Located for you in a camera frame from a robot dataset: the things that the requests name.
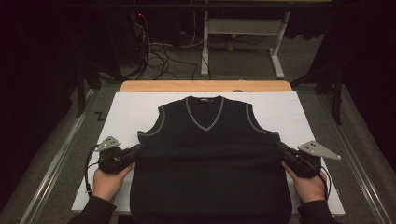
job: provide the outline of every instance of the floor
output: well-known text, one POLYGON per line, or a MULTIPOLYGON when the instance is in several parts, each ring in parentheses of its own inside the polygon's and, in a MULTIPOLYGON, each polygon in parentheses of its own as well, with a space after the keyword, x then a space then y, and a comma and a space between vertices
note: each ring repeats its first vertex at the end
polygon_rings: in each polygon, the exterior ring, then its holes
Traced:
MULTIPOLYGON (((285 80, 293 81, 308 72, 322 38, 284 39, 279 60, 285 80)), ((169 68, 159 79, 276 79, 267 51, 275 39, 241 36, 237 40, 211 39, 209 77, 200 76, 200 46, 180 49, 165 46, 167 55, 162 56, 169 59, 169 68)), ((161 48, 152 46, 150 50, 156 52, 161 48)), ((151 67, 141 78, 157 77, 161 73, 158 68, 161 62, 152 54, 151 67)), ((120 67, 125 74, 130 70, 126 65, 120 67)), ((83 177, 87 150, 97 143, 113 96, 120 87, 117 81, 103 82, 100 90, 86 88, 88 104, 80 118, 76 118, 77 93, 71 94, 72 107, 33 158, 28 172, 0 214, 0 223, 65 223, 75 214, 70 208, 83 177)), ((337 220, 343 223, 396 221, 395 214, 390 212, 396 210, 394 172, 378 150, 347 88, 343 88, 342 125, 337 125, 331 115, 331 93, 316 95, 314 87, 303 84, 294 90, 298 92, 316 139, 335 148, 345 158, 341 162, 326 161, 346 209, 346 214, 337 220)), ((112 223, 117 223, 117 217, 112 218, 112 223)), ((290 223, 298 223, 298 219, 293 218, 290 223)))

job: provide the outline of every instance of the gray trim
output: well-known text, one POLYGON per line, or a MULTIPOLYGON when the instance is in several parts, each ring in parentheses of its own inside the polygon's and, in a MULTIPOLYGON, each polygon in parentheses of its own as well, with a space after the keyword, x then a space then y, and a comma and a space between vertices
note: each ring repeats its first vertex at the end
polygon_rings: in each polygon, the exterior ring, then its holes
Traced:
POLYGON ((64 140, 64 144, 61 148, 59 148, 59 151, 56 153, 46 175, 44 176, 40 186, 37 189, 37 192, 35 193, 35 196, 33 197, 21 219, 21 224, 30 224, 37 222, 41 210, 43 209, 48 197, 50 196, 53 186, 55 185, 56 180, 61 173, 62 168, 64 167, 64 163, 66 162, 67 157, 70 153, 70 146, 73 142, 73 139, 85 119, 85 111, 87 111, 87 108, 93 102, 92 98, 94 98, 96 94, 97 93, 93 92, 92 90, 88 91, 85 99, 85 101, 87 102, 87 106, 85 107, 81 116, 77 118, 74 122, 72 129, 64 140))
POLYGON ((202 130, 204 130, 204 131, 206 131, 206 132, 209 131, 209 130, 211 130, 211 129, 213 128, 213 126, 215 126, 215 124, 218 122, 223 106, 224 106, 224 97, 221 97, 221 105, 220 105, 219 113, 218 113, 218 115, 216 116, 215 121, 213 121, 212 125, 210 125, 209 127, 205 128, 204 126, 202 126, 201 124, 199 124, 199 123, 195 120, 194 116, 192 115, 192 113, 191 113, 191 111, 190 111, 190 107, 189 107, 189 97, 186 98, 186 107, 187 107, 187 111, 189 111, 189 114, 190 114, 190 117, 191 117, 192 121, 193 121, 200 129, 202 129, 202 130))
POLYGON ((160 107, 162 113, 163 113, 163 120, 161 121, 161 125, 160 127, 157 129, 157 131, 155 131, 154 133, 138 133, 137 135, 141 135, 141 136, 152 136, 156 133, 158 133, 162 128, 163 128, 163 124, 165 123, 165 110, 163 109, 163 106, 160 107))
POLYGON ((344 147, 344 151, 346 153, 343 159, 346 160, 347 164, 350 165, 353 174, 356 176, 356 179, 361 187, 361 191, 363 192, 364 197, 366 198, 368 204, 370 205, 373 214, 375 216, 375 219, 380 224, 382 223, 391 224, 392 221, 389 217, 389 214, 386 208, 384 207, 384 205, 381 203, 381 200, 378 197, 375 186, 373 185, 369 176, 366 174, 361 162, 359 161, 355 153, 356 151, 355 148, 347 140, 347 136, 344 133, 342 126, 338 125, 333 119, 332 113, 330 112, 332 111, 332 107, 330 106, 328 100, 326 99, 326 96, 318 95, 318 98, 320 103, 323 105, 323 107, 327 108, 325 111, 327 112, 330 120, 332 121, 332 125, 336 130, 338 137, 344 147))
POLYGON ((251 127, 253 127, 254 130, 256 130, 256 131, 259 132, 259 133, 278 134, 278 133, 266 131, 266 130, 262 129, 262 127, 260 127, 262 130, 260 130, 259 128, 257 128, 256 126, 254 126, 253 122, 251 121, 250 115, 249 115, 249 113, 248 113, 248 106, 249 106, 249 104, 247 104, 247 105, 245 106, 246 111, 247 111, 247 119, 248 119, 248 122, 250 123, 251 127))

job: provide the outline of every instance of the v-neck collar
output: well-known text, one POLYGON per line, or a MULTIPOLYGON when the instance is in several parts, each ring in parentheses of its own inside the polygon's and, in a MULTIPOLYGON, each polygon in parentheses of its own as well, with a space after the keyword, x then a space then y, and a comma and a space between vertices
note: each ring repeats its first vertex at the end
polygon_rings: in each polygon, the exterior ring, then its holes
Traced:
POLYGON ((211 130, 211 129, 215 126, 215 124, 218 122, 219 117, 220 117, 220 115, 221 115, 221 111, 222 111, 223 106, 224 106, 224 97, 222 97, 222 96, 217 96, 217 97, 214 97, 214 98, 208 98, 208 97, 195 98, 195 97, 193 97, 193 96, 189 96, 189 97, 186 98, 186 107, 187 107, 187 111, 189 112, 189 115, 190 115, 190 117, 191 117, 191 120, 195 123, 195 125, 197 125, 200 129, 202 129, 202 130, 204 130, 204 131, 206 131, 206 132, 209 131, 209 130, 211 130), (220 102, 220 105, 219 105, 219 111, 218 111, 218 114, 216 115, 216 118, 213 120, 213 122, 212 122, 212 124, 210 124, 210 126, 204 127, 203 125, 201 125, 201 124, 195 119, 194 115, 191 113, 191 107, 190 107, 190 105, 189 105, 189 99, 209 99, 209 100, 216 100, 216 99, 219 99, 219 98, 221 99, 221 102, 220 102))

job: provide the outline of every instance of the table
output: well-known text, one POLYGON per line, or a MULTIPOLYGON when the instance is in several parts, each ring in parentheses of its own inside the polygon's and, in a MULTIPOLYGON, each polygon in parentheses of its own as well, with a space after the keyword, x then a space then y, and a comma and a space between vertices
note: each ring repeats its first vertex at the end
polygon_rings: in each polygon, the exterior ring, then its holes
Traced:
MULTIPOLYGON (((286 81, 126 81, 114 98, 98 143, 112 135, 121 141, 121 148, 137 144, 137 131, 145 131, 152 127, 158 117, 158 106, 189 95, 222 95, 253 104, 253 111, 260 125, 266 130, 278 131, 282 142, 290 147, 297 148, 301 143, 314 139, 297 93, 291 91, 290 84, 286 81)), ((93 153, 91 163, 96 162, 98 157, 98 153, 93 153)), ((90 182, 96 167, 93 166, 89 170, 90 182)), ((124 179, 122 189, 116 198, 115 213, 118 215, 130 214, 129 191, 132 180, 133 172, 124 179)), ((289 176, 288 184, 293 205, 292 213, 297 215, 300 200, 294 192, 289 176)), ((344 208, 335 192, 335 186, 332 185, 330 209, 334 215, 343 215, 344 208)), ((82 181, 72 210, 81 211, 87 201, 88 195, 82 181)))
MULTIPOLYGON (((331 2, 332 0, 231 0, 228 2, 331 2)), ((241 35, 276 35, 276 44, 273 48, 269 48, 269 54, 273 63, 276 77, 279 79, 285 78, 285 75, 280 65, 277 53, 279 52, 280 44, 282 43, 283 35, 285 34, 288 25, 290 12, 285 11, 282 19, 278 20, 242 20, 242 19, 210 19, 206 11, 204 16, 204 46, 202 50, 201 60, 201 76, 206 77, 209 74, 209 49, 207 47, 207 40, 209 34, 241 34, 241 35)))

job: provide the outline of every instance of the metal bracket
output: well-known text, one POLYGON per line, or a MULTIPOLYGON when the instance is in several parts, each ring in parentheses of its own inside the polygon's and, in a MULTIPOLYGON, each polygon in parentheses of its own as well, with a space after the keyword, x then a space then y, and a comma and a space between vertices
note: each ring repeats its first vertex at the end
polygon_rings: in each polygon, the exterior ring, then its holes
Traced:
POLYGON ((95 149, 95 151, 103 151, 109 148, 117 147, 121 145, 120 141, 112 136, 107 137, 103 142, 95 149))
POLYGON ((298 146, 298 149, 308 153, 312 156, 323 157, 326 159, 332 159, 336 161, 341 160, 341 156, 333 153, 328 148, 324 147, 323 145, 319 144, 316 141, 310 141, 298 146))

